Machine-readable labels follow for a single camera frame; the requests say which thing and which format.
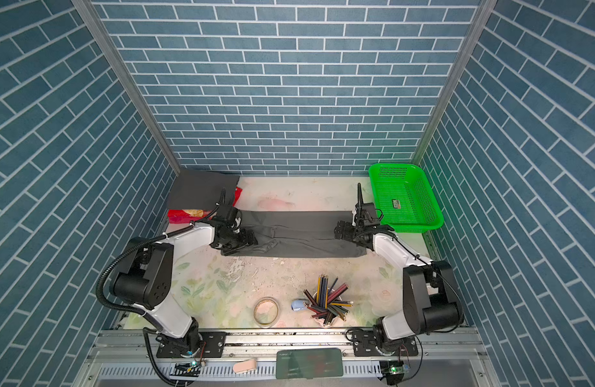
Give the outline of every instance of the green plastic basket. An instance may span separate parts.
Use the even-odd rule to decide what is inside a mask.
[[[397,232],[423,233],[444,224],[425,172],[413,164],[375,164],[369,168],[375,206],[383,224]]]

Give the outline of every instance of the black wire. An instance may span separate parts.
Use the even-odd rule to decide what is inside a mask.
[[[240,224],[241,224],[241,219],[242,219],[242,210],[237,210],[237,214],[235,216],[235,225],[231,228],[231,231],[235,231],[239,228]]]
[[[426,266],[431,266],[433,267],[433,264],[428,264],[426,263],[423,259],[420,259],[420,254],[413,254],[405,245],[403,245],[401,243],[400,240],[398,240],[398,236],[390,231],[386,231],[386,230],[377,230],[375,228],[371,229],[371,230],[366,230],[363,231],[359,234],[356,235],[357,237],[363,236],[363,235],[369,235],[369,234],[378,234],[378,233],[382,233],[382,234],[386,234],[387,236],[391,237],[392,239],[394,239],[399,245],[401,245],[402,248],[404,248],[405,250],[407,250],[415,259],[419,260],[420,262],[424,263]],[[455,288],[453,286],[451,286],[451,284],[446,280],[446,278],[444,278],[443,276],[439,276],[439,278],[441,278],[446,285],[448,285],[448,287],[450,288],[450,290],[452,290],[452,292],[455,294],[455,296],[457,296],[457,299],[459,300],[459,302],[461,302],[461,297],[459,297],[459,294],[457,293],[457,291],[455,290]],[[459,320],[457,321],[457,323],[455,324],[453,329],[449,329],[448,331],[433,331],[431,333],[450,333],[452,331],[454,331],[455,329],[457,329],[459,327],[459,325],[462,322],[462,317],[461,315],[459,316]]]
[[[420,367],[422,367],[422,359],[425,356],[425,350],[422,348],[422,342],[420,341],[420,339],[418,339],[417,336],[416,336],[416,340],[418,340],[418,344],[420,344],[420,362],[418,363],[418,369],[412,376],[410,376],[407,379],[403,379],[402,382],[407,382],[410,379],[414,379],[416,377],[416,375],[418,374],[418,372],[420,372]]]
[[[423,261],[422,259],[420,259],[420,257],[419,257],[418,255],[416,255],[416,259],[417,259],[417,260],[419,260],[420,262],[424,263],[425,265],[428,265],[428,266],[430,266],[428,263],[426,263],[425,261]],[[454,293],[454,295],[455,295],[455,296],[457,296],[457,299],[459,300],[459,302],[461,302],[461,298],[459,297],[459,295],[458,295],[457,291],[456,291],[456,290],[454,290],[454,288],[453,288],[453,287],[451,286],[451,284],[450,284],[450,283],[449,283],[449,282],[446,280],[446,278],[444,278],[444,277],[443,277],[443,276],[441,276],[441,275],[439,276],[439,278],[441,278],[441,279],[442,279],[442,280],[443,280],[443,281],[446,283],[446,285],[448,285],[448,287],[450,288],[450,290],[452,290],[452,292]],[[457,320],[457,323],[455,324],[455,326],[454,326],[454,328],[453,328],[453,329],[449,329],[449,330],[447,330],[447,331],[433,331],[433,332],[431,332],[431,333],[450,333],[450,332],[454,331],[455,329],[457,329],[457,328],[459,327],[459,325],[461,324],[461,321],[462,321],[462,319],[461,319],[461,316],[459,316],[459,319]]]
[[[242,245],[242,246],[240,246],[240,247],[235,247],[235,248],[233,248],[233,249],[229,250],[228,252],[224,252],[224,256],[229,256],[229,255],[231,255],[231,254],[234,254],[234,253],[236,253],[236,252],[240,251],[241,249],[243,249],[243,248],[245,248],[245,247],[248,247],[248,244],[243,244],[243,245]]]
[[[347,341],[348,341],[348,342],[350,342],[350,343],[352,343],[352,344],[353,344],[353,343],[355,343],[355,342],[360,342],[360,340],[359,340],[359,339],[350,339],[350,338],[347,336],[349,333],[351,333],[351,332],[354,332],[354,331],[356,331],[356,332],[364,332],[364,330],[363,330],[362,328],[349,328],[349,329],[347,329],[347,330],[345,331],[345,338],[347,339]]]
[[[155,334],[154,330],[149,328],[143,328],[143,337],[145,338],[145,348],[147,348],[147,356],[149,357],[149,361],[151,362],[151,367],[155,371],[156,375],[160,380],[166,384],[169,384],[173,387],[185,387],[192,384],[192,382],[187,382],[185,380],[172,380],[168,378],[166,375],[162,373],[160,368],[157,366],[156,360],[153,357],[153,351],[151,350],[151,343],[149,342],[149,333]]]
[[[220,204],[216,203],[216,207],[214,207],[214,209],[211,210],[210,213],[208,213],[207,215],[205,215],[204,217],[199,219],[199,221],[202,221],[203,219],[209,219],[209,217],[211,217],[214,213],[216,213],[216,211],[218,211],[219,208],[220,208]]]
[[[104,271],[102,271],[102,274],[100,274],[99,278],[97,279],[96,298],[99,301],[99,303],[102,304],[103,306],[106,306],[107,308],[110,308],[110,309],[120,310],[122,312],[131,312],[131,313],[140,314],[141,316],[144,316],[147,319],[147,312],[140,310],[139,308],[136,308],[134,306],[121,305],[121,304],[111,302],[108,300],[108,298],[106,298],[106,296],[104,295],[104,285],[106,284],[106,281],[108,280],[108,276],[115,269],[115,267],[119,264],[119,262],[123,258],[130,255],[131,253],[135,253],[139,249],[149,246],[150,244],[170,238],[175,235],[179,235],[179,234],[189,231],[193,228],[194,228],[194,225],[189,225],[185,228],[181,228],[180,230],[169,232],[167,234],[154,236],[153,238],[144,240],[144,241],[132,246],[125,252],[122,252],[104,269]]]

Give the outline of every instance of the metal vent grille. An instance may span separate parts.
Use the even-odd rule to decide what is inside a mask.
[[[175,363],[160,364],[160,369],[164,375],[172,375],[175,379],[181,380],[270,380],[276,378],[276,362],[257,362],[256,370],[246,373],[234,373],[232,362],[207,361],[207,365],[201,369],[201,373],[196,378],[179,377],[175,373]],[[364,376],[381,376],[378,361],[372,360],[351,360],[343,362],[343,372],[346,378],[359,378]],[[148,380],[156,379],[157,375],[153,368],[147,363],[105,363],[99,373],[100,379],[105,380]]]
[[[159,364],[160,369],[166,374],[172,369],[170,364]],[[140,376],[141,379],[157,378],[151,364],[145,363],[105,363],[100,370],[101,379],[131,379],[132,376]]]

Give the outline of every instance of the pink eraser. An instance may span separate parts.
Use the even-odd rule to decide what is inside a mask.
[[[234,373],[245,373],[250,370],[256,370],[257,368],[257,360],[250,359],[244,360],[243,362],[235,363],[233,365],[233,372]]]

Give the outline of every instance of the gray towel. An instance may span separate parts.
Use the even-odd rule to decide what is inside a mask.
[[[175,179],[167,199],[169,210],[212,210],[226,189],[227,204],[233,204],[235,188],[239,181],[237,174],[185,169]]]
[[[240,228],[254,231],[258,244],[239,256],[278,258],[354,258],[364,247],[334,238],[338,221],[350,222],[350,211],[242,211]]]

